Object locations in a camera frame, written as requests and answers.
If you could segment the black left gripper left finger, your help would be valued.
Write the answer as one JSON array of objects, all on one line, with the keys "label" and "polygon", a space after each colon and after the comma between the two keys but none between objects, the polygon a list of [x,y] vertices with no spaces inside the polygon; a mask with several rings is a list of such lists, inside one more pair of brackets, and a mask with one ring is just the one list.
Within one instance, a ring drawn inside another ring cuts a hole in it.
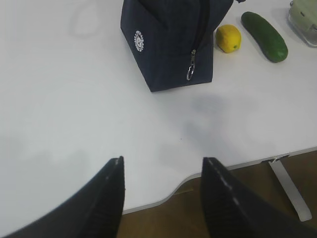
[{"label": "black left gripper left finger", "polygon": [[125,199],[124,158],[110,159],[58,207],[10,238],[115,238]]}]

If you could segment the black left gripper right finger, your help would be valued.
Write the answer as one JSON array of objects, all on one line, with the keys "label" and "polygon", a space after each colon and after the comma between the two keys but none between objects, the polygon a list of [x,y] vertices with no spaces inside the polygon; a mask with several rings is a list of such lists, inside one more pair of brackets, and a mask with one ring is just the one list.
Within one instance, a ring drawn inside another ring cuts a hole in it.
[{"label": "black left gripper right finger", "polygon": [[200,198],[212,238],[315,238],[317,231],[277,210],[218,159],[202,163]]}]

